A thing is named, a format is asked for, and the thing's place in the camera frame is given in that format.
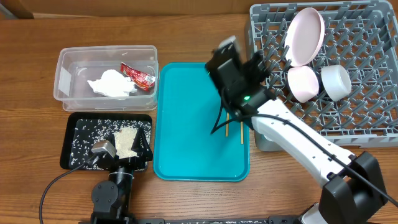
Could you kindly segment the wooden chopstick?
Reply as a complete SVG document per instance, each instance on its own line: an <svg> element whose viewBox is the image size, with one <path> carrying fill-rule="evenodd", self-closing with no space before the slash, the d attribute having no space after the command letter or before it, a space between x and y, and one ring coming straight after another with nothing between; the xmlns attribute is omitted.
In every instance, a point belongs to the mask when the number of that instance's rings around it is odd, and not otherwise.
<svg viewBox="0 0 398 224"><path fill-rule="evenodd" d="M226 121L229 121L229 113L226 114ZM229 133L229 124L226 124L225 126L225 136L228 137Z"/></svg>
<svg viewBox="0 0 398 224"><path fill-rule="evenodd" d="M241 133L241 144L244 144L244 131L243 131L243 122L240 122L240 133Z"/></svg>

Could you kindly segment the small pink bowl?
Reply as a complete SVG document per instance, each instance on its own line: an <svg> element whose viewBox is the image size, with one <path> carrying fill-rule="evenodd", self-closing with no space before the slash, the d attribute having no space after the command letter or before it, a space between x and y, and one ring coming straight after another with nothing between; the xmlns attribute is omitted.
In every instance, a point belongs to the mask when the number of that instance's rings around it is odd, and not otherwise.
<svg viewBox="0 0 398 224"><path fill-rule="evenodd" d="M314 98L319 92L318 78L308 66L292 67L287 73L290 92L301 103Z"/></svg>

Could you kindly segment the white rice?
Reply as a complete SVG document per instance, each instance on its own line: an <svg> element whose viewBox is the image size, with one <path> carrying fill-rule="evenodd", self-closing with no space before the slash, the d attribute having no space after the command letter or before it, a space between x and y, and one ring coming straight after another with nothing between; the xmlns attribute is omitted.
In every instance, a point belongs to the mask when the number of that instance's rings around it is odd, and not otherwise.
<svg viewBox="0 0 398 224"><path fill-rule="evenodd" d="M135 156L132 150L134 138L142 128L146 139L150 139L152 123L138 120L78 119L72 128L72 140L68 153L67 168L74 169L91 157L93 145L111 136L115 138L115 148L120 158Z"/></svg>

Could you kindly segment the large pink plate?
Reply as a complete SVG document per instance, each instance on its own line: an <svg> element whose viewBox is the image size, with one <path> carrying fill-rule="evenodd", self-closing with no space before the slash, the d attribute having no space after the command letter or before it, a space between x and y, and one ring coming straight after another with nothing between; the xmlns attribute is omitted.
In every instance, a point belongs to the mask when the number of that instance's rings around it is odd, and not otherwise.
<svg viewBox="0 0 398 224"><path fill-rule="evenodd" d="M325 35L325 24L320 13L307 7L298 12L287 29L284 46L290 65L300 67L310 63L318 54Z"/></svg>

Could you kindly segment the red snack wrapper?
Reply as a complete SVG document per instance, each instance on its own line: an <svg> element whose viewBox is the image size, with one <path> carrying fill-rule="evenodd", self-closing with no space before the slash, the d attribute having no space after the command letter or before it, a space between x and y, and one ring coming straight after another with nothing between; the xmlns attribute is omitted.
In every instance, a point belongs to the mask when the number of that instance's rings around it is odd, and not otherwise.
<svg viewBox="0 0 398 224"><path fill-rule="evenodd" d="M154 76L136 70L124 62L121 62L121 71L142 90L149 91L155 85Z"/></svg>

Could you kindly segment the white napkin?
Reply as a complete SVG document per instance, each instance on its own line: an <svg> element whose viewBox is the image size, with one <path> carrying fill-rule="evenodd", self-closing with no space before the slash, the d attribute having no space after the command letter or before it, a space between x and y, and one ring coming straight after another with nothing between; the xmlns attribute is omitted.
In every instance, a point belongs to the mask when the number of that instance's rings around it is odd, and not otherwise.
<svg viewBox="0 0 398 224"><path fill-rule="evenodd" d="M113 69L103 72L100 79L87 82L95 93L107 97L127 97L137 92L135 83L130 77L125 77Z"/></svg>

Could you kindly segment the grey bowl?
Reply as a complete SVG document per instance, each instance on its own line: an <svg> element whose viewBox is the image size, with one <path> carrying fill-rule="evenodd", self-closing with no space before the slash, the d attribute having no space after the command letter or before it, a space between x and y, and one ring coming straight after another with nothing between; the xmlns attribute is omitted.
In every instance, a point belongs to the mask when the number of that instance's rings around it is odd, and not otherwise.
<svg viewBox="0 0 398 224"><path fill-rule="evenodd" d="M352 85L348 72L341 65L330 65L321 69L323 87L333 101L351 93Z"/></svg>

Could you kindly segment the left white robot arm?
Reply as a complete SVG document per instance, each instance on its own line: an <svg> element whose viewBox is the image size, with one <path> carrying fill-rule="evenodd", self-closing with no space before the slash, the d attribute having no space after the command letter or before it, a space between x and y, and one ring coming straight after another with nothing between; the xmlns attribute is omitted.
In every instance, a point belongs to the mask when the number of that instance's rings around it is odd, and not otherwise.
<svg viewBox="0 0 398 224"><path fill-rule="evenodd" d="M94 186L91 199L94 205L91 223L137 223L129 211L134 173L147 169L153 153L142 127L136 129L127 148L116 146L114 134L99 141L92 148L91 165L109 171L108 180Z"/></svg>

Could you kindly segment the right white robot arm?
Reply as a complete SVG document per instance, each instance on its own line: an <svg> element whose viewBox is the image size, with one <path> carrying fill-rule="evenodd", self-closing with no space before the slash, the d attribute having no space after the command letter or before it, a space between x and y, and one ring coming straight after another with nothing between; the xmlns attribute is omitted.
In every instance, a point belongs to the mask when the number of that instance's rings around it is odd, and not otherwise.
<svg viewBox="0 0 398 224"><path fill-rule="evenodd" d="M356 156L325 139L298 119L273 92L262 85L269 76L259 53L243 63L236 44L224 42L205 68L230 122L244 122L288 152L322 188L319 202L296 223L366 223L387 202L381 168L364 151Z"/></svg>

